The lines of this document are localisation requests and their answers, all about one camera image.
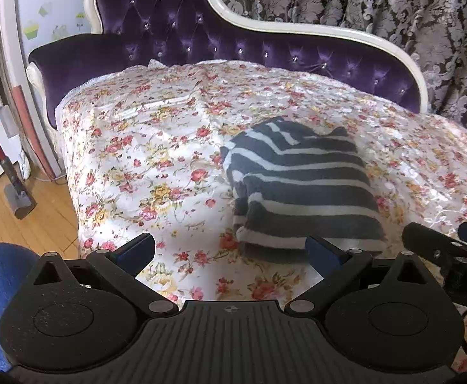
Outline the red vacuum cleaner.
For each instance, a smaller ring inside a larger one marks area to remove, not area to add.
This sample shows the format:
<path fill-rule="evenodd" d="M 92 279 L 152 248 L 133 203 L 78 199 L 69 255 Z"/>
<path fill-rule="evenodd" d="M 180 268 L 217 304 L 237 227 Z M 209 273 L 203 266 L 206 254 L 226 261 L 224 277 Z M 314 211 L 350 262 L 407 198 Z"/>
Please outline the red vacuum cleaner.
<path fill-rule="evenodd" d="M 36 208 L 36 201 L 18 177 L 14 165 L 3 151 L 1 144 L 0 165 L 9 180 L 9 183 L 4 187 L 5 198 L 15 217 L 22 220 Z"/>

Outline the grey white striped sweater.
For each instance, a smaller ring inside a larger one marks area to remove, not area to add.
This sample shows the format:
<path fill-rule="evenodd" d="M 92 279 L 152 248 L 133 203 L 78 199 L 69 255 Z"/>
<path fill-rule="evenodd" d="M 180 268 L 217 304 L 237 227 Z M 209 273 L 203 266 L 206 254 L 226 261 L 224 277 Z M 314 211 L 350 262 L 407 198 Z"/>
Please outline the grey white striped sweater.
<path fill-rule="evenodd" d="M 381 252 L 385 234 L 365 164 L 343 127 L 320 135 L 281 117 L 220 149 L 237 241 L 301 251 L 309 237 L 342 250 Z"/>

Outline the purple tufted chaise sofa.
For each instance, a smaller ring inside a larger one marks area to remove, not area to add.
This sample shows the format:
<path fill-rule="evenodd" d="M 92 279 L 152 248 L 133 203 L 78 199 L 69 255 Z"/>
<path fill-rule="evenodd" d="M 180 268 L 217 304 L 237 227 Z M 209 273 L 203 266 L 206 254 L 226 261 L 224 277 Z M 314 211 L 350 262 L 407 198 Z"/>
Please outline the purple tufted chaise sofa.
<path fill-rule="evenodd" d="M 26 74 L 47 129 L 73 88 L 95 77 L 159 61 L 167 66 L 240 60 L 327 76 L 426 113 L 423 74 L 395 44 L 366 32 L 276 23 L 231 11 L 222 0 L 83 0 L 91 31 L 40 46 Z"/>

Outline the white cabinet with stickers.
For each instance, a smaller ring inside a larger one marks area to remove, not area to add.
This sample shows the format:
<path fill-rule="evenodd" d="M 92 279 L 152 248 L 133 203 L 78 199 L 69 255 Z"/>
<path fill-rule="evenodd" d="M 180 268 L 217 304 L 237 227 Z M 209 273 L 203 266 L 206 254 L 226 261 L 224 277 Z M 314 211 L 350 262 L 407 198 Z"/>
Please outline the white cabinet with stickers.
<path fill-rule="evenodd" d="M 40 46 L 90 31 L 83 0 L 0 0 L 0 143 L 24 180 L 65 177 L 42 99 L 28 81 L 28 56 Z"/>

